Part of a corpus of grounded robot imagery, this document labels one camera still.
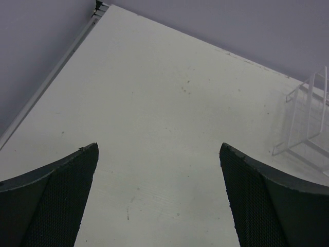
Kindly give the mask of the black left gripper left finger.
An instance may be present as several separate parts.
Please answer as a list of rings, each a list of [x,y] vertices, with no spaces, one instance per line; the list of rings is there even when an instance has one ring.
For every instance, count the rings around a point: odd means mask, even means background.
[[[98,159],[92,143],[1,181],[1,246],[74,246]]]

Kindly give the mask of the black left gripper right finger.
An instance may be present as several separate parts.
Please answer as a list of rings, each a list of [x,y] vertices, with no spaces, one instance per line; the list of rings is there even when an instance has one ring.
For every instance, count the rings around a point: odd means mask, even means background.
[[[328,187],[259,162],[227,143],[219,152],[240,246],[328,246]]]

